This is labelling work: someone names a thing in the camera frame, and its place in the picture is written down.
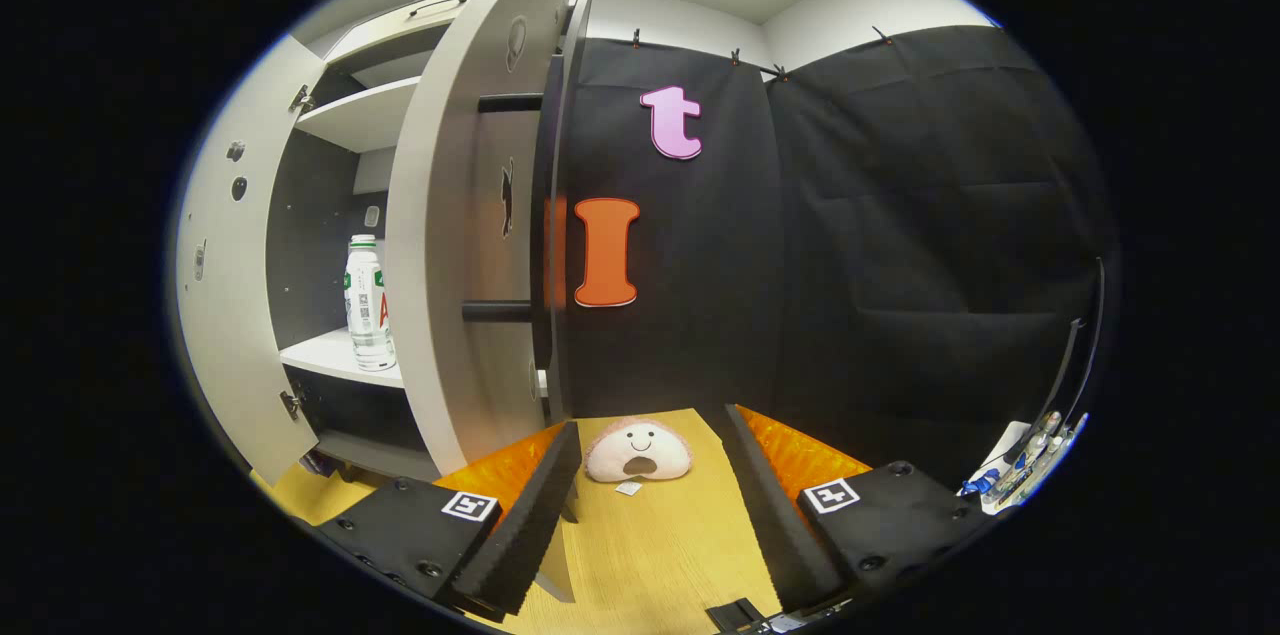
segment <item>plastic bottle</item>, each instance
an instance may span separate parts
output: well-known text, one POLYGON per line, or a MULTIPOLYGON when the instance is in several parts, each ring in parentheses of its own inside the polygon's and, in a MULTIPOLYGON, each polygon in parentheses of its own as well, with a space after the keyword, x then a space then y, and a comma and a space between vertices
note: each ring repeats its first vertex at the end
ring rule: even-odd
POLYGON ((347 329, 356 352, 356 366, 366 371, 387 370, 396 365, 383 269, 374 247, 372 236, 352 236, 347 248, 347 271, 342 278, 347 329))

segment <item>plush toy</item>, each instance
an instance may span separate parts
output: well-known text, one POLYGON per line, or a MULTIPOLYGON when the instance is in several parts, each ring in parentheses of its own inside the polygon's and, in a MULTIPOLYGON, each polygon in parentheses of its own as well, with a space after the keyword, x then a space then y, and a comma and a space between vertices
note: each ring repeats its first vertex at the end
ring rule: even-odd
POLYGON ((613 421, 586 448, 586 474, 599 483, 616 483, 643 475, 649 480, 672 480, 689 472, 694 452, 681 435, 646 417, 613 421))

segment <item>black fabric backdrop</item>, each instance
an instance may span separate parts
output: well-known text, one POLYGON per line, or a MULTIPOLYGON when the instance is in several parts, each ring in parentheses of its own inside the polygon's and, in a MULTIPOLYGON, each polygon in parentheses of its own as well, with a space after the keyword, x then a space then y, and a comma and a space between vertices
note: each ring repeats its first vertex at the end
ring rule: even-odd
MULTIPOLYGON (((636 302, 570 307, 576 416, 736 402, 959 485, 1034 417, 1069 323, 1092 320, 1115 248, 1102 175, 1001 29, 893 35, 768 84, 728 58, 591 38, 576 87, 570 205, 640 206, 636 302), (703 108, 691 161, 649 140, 640 93, 667 84, 703 108)), ((570 289, 582 245, 571 216, 570 289)))

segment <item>wooden floor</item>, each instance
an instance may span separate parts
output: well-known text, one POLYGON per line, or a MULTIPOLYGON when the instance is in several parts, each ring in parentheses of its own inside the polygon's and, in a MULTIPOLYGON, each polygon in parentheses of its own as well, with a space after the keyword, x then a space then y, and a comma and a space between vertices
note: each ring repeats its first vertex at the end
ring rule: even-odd
MULTIPOLYGON (((691 410, 650 417, 685 435, 694 467, 632 497, 577 474, 579 522, 561 522, 573 586, 562 603, 539 585, 499 630, 516 635, 709 634, 705 609, 749 598, 781 609, 719 438, 691 410)), ((581 419, 582 448, 613 419, 581 419)))

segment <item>cabinet door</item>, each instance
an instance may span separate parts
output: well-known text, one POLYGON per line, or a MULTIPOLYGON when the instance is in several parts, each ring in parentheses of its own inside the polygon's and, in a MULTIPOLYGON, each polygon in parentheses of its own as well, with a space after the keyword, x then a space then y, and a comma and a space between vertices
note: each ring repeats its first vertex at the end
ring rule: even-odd
POLYGON ((260 58, 210 125, 178 215, 174 282, 192 369, 228 438, 270 484, 316 444, 306 417, 292 417, 280 399, 292 389, 268 306, 266 216, 301 114, 289 105, 321 70, 324 61, 289 37, 260 58))
POLYGON ((387 301, 404 390, 445 474, 544 426, 530 325, 463 324, 462 301, 530 297, 538 111, 479 114, 477 101, 543 92, 567 1, 467 1, 422 73, 396 150, 387 301))

